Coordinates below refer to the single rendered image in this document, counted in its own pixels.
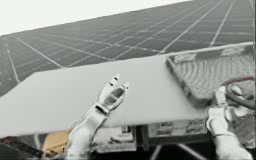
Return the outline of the grey mesh tray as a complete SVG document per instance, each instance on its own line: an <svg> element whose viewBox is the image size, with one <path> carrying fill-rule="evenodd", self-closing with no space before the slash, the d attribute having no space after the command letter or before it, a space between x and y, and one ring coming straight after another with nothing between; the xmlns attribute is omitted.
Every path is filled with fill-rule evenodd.
<svg viewBox="0 0 256 160"><path fill-rule="evenodd" d="M223 83L231 81L253 94L254 75L252 42L190 50L166 57L166 65L188 99L194 103L209 102Z"/></svg>

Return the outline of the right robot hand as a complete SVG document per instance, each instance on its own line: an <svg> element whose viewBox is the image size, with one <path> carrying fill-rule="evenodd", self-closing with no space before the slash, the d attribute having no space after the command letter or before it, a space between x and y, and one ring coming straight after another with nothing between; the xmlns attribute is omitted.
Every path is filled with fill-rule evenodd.
<svg viewBox="0 0 256 160"><path fill-rule="evenodd" d="M214 93L216 100L207 110L206 128L212 137L233 136L229 130L228 120L226 119L226 111L228 103L226 99L226 88L221 86Z"/></svg>

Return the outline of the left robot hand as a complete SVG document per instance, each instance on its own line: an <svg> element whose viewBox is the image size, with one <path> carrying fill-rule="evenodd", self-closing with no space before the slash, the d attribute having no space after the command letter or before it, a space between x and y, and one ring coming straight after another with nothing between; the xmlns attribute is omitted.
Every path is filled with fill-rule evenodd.
<svg viewBox="0 0 256 160"><path fill-rule="evenodd" d="M120 83L120 75L114 75L101 89L97 103L109 111L115 110L129 91L129 82Z"/></svg>

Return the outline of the dark steering wheel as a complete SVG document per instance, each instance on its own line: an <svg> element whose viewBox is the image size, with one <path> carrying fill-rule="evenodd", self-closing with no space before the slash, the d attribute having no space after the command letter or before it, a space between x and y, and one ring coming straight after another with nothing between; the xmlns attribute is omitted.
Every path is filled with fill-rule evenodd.
<svg viewBox="0 0 256 160"><path fill-rule="evenodd" d="M250 149L256 148L254 80L252 76L237 77L222 84L227 103L231 107L231 130L242 145Z"/></svg>

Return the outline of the grey table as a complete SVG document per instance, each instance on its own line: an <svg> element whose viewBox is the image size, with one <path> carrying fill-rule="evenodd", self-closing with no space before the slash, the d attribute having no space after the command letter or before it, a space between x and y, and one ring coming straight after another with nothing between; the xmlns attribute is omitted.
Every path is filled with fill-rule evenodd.
<svg viewBox="0 0 256 160"><path fill-rule="evenodd" d="M162 55L35 73L0 98L0 138L69 129L117 73L131 89L107 127L200 117L165 62Z"/></svg>

